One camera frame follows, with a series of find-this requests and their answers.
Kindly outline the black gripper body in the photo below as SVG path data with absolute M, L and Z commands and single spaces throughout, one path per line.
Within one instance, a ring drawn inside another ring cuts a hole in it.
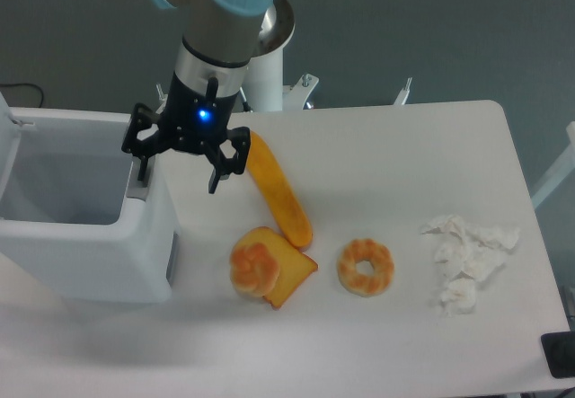
M 227 140 L 227 125 L 238 93 L 218 97 L 210 78 L 198 93 L 173 74 L 167 102 L 157 123 L 158 145 L 195 155 L 217 151 Z

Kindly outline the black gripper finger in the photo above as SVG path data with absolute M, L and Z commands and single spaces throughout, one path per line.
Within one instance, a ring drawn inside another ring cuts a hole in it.
M 234 149 L 232 157 L 227 157 L 221 145 L 229 141 Z M 226 128 L 215 137 L 202 142 L 203 155 L 213 166 L 208 183 L 208 193 L 214 194 L 220 181 L 226 180 L 231 174 L 244 173 L 251 147 L 251 131 L 247 127 Z
M 137 102 L 131 112 L 121 150 L 139 160 L 137 179 L 143 181 L 148 161 L 173 146 L 173 125 L 144 103 Z

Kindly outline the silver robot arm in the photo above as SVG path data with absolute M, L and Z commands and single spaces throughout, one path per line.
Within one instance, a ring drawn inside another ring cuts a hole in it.
M 137 103 L 122 151 L 139 160 L 144 181 L 151 158 L 169 149 L 204 155 L 213 166 L 208 191 L 243 173 L 251 146 L 247 127 L 229 128 L 233 107 L 273 0 L 153 0 L 190 8 L 164 109 Z

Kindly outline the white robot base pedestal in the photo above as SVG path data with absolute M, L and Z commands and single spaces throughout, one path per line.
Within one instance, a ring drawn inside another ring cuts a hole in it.
M 281 111 L 283 108 L 282 49 L 253 57 L 243 80 L 243 93 L 255 112 Z

